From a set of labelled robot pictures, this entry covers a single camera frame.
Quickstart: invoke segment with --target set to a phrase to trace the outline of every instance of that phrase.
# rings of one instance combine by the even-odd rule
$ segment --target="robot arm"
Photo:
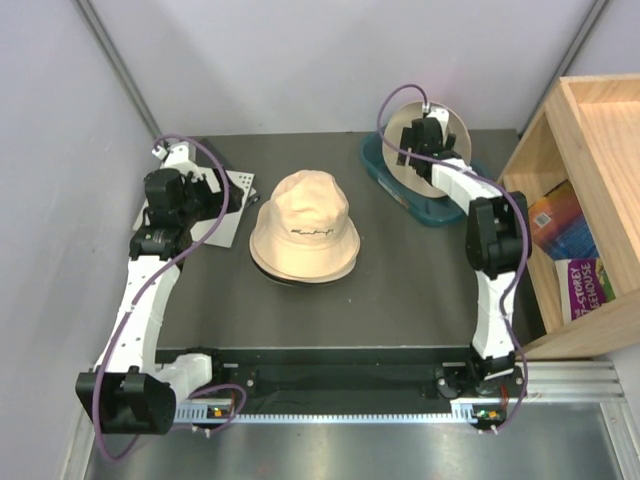
[[[455,136],[448,134],[447,124],[445,109],[427,107],[423,118],[404,129],[401,143],[405,149],[440,160],[431,163],[410,158],[408,166],[443,190],[468,216],[466,256],[478,279],[478,318],[467,362],[467,386],[478,387],[514,371],[514,345],[505,320],[511,325],[515,289],[503,305],[506,317],[501,300],[515,277],[522,236],[529,231],[521,231],[513,208],[498,189],[467,174],[473,170],[453,150]],[[406,160],[405,155],[398,155],[399,165],[405,165]],[[524,195],[513,192],[511,196],[526,218]]]
[[[190,232],[195,223],[216,218],[223,201],[222,192],[211,191],[189,144],[176,144],[169,151],[158,147],[154,154],[164,162],[144,180],[149,206],[144,211],[145,221],[129,245],[127,286],[107,343],[111,343],[129,313],[105,367],[100,395],[104,433],[167,433],[176,405],[209,383],[214,373],[211,357],[204,354],[181,355],[156,371],[156,346],[164,310],[182,265],[169,267],[148,286],[135,309],[132,307],[133,298],[148,279],[191,246]],[[215,175],[220,184],[219,175],[226,173],[215,171]],[[229,184],[227,211],[234,212],[241,208],[243,192],[231,181]],[[81,373],[76,381],[76,393],[90,418],[96,372],[104,363],[106,352],[105,347],[94,369]]]
[[[498,207],[497,210],[502,209],[503,217],[513,218],[513,212],[504,215],[509,213],[510,206],[500,191],[463,173],[473,173],[463,160],[452,158],[443,160],[442,163],[442,165],[433,165],[431,183],[434,187],[443,190],[464,210],[469,216],[470,227],[477,226],[476,229],[467,230],[466,245],[467,258],[474,266],[478,279],[478,319],[471,346],[484,364],[482,380],[509,375],[513,372],[515,362],[515,359],[508,360],[513,356],[514,345],[505,326],[500,301],[515,277],[518,256],[514,253],[519,255],[520,252],[511,252],[509,257],[515,260],[515,263],[512,261],[506,267],[496,266],[497,259],[491,259],[483,266],[482,261],[478,261],[478,257],[482,256],[479,250],[485,249],[488,253],[492,247],[501,255],[508,253],[503,250],[506,242],[500,242],[498,237],[501,233],[507,234],[506,238],[517,237],[517,232],[509,229],[509,226],[515,226],[515,223],[511,222],[512,225],[509,225],[509,222],[504,222],[504,218],[495,216],[494,205]],[[526,209],[526,203],[523,204],[522,197],[518,196],[518,198],[519,203]],[[479,211],[484,214],[483,218],[480,218]],[[485,240],[484,246],[480,245],[486,237],[493,238]],[[517,243],[519,242],[513,242],[513,246],[517,247]],[[493,269],[490,268],[489,263],[494,263]],[[512,323],[514,290],[511,290],[504,303],[509,325]]]

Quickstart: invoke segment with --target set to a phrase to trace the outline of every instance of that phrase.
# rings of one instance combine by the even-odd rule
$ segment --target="book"
[[[615,298],[599,258],[558,260],[562,320],[570,323]]]
[[[568,180],[529,207],[531,238],[552,260],[596,258],[598,250]]]

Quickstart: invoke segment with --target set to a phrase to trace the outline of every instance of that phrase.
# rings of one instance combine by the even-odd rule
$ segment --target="gray tabletop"
[[[231,249],[204,246],[186,262],[165,315],[160,347],[450,346],[471,341],[477,282],[464,254],[465,223],[428,228],[366,173],[364,134],[216,137],[234,170],[256,174],[262,194]],[[474,159],[498,175],[515,148],[512,130],[472,131]],[[297,288],[266,279],[249,255],[259,205],[301,169],[335,176],[361,236],[355,270],[333,285]],[[528,278],[516,295],[523,343],[542,333]]]

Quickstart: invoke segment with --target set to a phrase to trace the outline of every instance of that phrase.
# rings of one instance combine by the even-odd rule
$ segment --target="wooden box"
[[[640,75],[561,78],[501,181],[532,204],[569,179],[616,299],[568,325],[553,261],[537,246],[529,272],[547,334],[531,358],[588,357],[640,342]]]

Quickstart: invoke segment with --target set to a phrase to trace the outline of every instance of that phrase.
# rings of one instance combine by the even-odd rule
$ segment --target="white wall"
[[[569,75],[640,72],[640,2],[612,0]]]
[[[640,2],[613,0],[570,69],[571,75],[640,72]],[[640,345],[609,355],[640,426]]]
[[[50,480],[124,289],[151,139],[72,2],[3,7],[0,477]]]
[[[372,130],[407,82],[470,128],[521,128],[591,3],[94,0],[160,127],[187,134]]]

